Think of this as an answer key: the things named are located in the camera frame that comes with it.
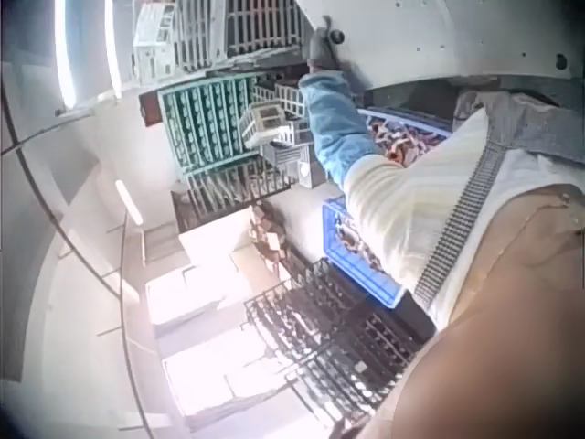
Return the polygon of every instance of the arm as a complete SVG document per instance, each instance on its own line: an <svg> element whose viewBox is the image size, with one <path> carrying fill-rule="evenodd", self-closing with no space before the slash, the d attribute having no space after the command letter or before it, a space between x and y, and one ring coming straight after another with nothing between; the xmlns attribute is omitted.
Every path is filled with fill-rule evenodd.
<svg viewBox="0 0 585 439"><path fill-rule="evenodd" d="M317 159L343 188L349 168L360 158L379 155L380 151L351 100L342 72L323 70L305 75L300 87Z"/></svg>

